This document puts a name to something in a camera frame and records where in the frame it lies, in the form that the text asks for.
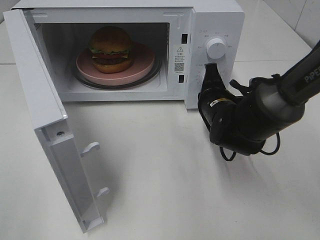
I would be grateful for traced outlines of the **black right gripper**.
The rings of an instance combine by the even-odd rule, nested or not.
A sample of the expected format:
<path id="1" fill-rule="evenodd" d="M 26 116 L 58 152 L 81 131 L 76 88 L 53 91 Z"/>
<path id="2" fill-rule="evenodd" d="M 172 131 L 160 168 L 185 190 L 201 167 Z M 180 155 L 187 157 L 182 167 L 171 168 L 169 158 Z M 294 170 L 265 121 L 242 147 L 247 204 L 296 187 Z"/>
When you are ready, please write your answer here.
<path id="1" fill-rule="evenodd" d="M 227 127 L 227 122 L 223 125 L 230 132 L 239 133 L 240 131 L 234 121 L 234 113 L 236 105 L 243 97 L 233 95 L 226 89 L 216 63 L 207 63 L 204 66 L 205 74 L 200 93 L 198 94 L 197 106 L 205 126 L 209 132 L 211 132 L 212 126 L 221 129 L 222 126 L 214 123 L 214 117 L 218 113 L 227 112 L 231 114 L 227 119 L 230 126 Z"/>

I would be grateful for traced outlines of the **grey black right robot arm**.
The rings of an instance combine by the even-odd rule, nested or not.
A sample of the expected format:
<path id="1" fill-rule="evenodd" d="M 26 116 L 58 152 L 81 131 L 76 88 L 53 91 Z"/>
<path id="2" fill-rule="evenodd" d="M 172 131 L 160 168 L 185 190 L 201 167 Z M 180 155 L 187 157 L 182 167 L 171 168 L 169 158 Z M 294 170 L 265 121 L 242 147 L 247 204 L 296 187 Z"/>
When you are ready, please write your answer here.
<path id="1" fill-rule="evenodd" d="M 255 77 L 248 86 L 229 84 L 239 96 L 226 89 L 216 63 L 205 65 L 197 107 L 209 139 L 220 152 L 262 153 L 266 140 L 299 121 L 306 102 L 320 92 L 320 47 L 282 75 Z"/>

